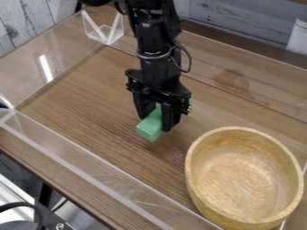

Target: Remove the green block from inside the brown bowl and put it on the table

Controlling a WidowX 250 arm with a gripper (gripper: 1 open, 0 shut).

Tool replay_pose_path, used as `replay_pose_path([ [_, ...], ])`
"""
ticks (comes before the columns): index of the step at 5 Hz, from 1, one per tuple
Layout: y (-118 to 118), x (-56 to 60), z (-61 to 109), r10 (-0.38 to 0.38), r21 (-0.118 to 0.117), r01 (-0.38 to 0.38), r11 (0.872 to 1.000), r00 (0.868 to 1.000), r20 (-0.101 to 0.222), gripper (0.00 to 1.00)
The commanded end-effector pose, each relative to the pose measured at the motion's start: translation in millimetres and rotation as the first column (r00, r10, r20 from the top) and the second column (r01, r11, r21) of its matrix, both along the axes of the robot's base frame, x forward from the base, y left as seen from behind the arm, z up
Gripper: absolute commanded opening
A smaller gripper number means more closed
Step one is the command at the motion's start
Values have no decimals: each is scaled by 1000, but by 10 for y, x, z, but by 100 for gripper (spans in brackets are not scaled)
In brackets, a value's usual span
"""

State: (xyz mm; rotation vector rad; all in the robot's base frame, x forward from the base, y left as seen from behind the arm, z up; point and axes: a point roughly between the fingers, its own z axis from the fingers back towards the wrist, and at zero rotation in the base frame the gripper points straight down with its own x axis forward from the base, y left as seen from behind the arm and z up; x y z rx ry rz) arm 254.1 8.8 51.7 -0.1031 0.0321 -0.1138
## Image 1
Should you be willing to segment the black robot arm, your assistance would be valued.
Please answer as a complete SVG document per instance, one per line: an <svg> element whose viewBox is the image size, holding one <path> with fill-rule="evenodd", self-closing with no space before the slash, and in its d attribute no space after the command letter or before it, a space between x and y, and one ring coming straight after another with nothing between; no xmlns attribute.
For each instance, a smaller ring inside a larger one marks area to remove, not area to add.
<svg viewBox="0 0 307 230"><path fill-rule="evenodd" d="M180 77L189 70L183 68L187 49L176 40L181 33L181 19L173 0L77 0L88 6L113 4L126 16L136 37L138 69L128 69L125 87L132 92L136 113L145 119L160 109L160 127L164 132L180 123L191 111L192 93L183 86Z"/></svg>

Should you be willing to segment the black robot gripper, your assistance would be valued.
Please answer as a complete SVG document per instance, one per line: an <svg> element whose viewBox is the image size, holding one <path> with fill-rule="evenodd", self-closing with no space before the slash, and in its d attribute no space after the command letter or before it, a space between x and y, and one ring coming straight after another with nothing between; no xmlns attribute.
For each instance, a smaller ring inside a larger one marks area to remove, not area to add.
<svg viewBox="0 0 307 230"><path fill-rule="evenodd" d="M126 89L133 94L136 113L144 119L155 110L156 103L161 104L161 130L169 132L181 119L181 110L167 102L177 102L192 96L191 91L180 82L181 58L140 58L140 68L126 69Z"/></svg>

